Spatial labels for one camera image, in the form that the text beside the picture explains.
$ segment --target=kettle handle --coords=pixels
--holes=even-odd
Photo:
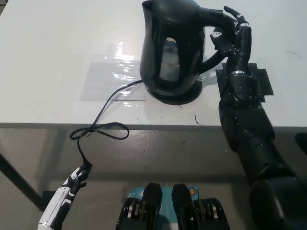
[[[235,44],[236,33],[235,33],[235,19],[224,14],[223,10],[212,10],[203,7],[197,8],[198,17],[203,27],[213,26],[218,27],[223,31],[225,38]],[[217,51],[212,57],[204,61],[200,67],[200,73],[204,73],[215,66],[217,66],[225,56]]]

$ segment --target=kettle lid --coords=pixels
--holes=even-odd
[[[193,0],[154,0],[152,13],[172,23],[187,23],[197,15],[198,7]]]

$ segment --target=table leg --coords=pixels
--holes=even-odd
[[[44,211],[48,202],[40,196],[0,153],[0,171],[40,210]]]

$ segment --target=robotic hand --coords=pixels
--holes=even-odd
[[[90,162],[84,162],[57,189],[39,221],[37,230],[61,230],[77,192],[86,186],[83,181],[88,178],[92,166]]]

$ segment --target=kettle spout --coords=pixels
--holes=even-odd
[[[154,0],[147,0],[142,3],[144,18],[145,18],[145,30],[152,24],[152,8]]]

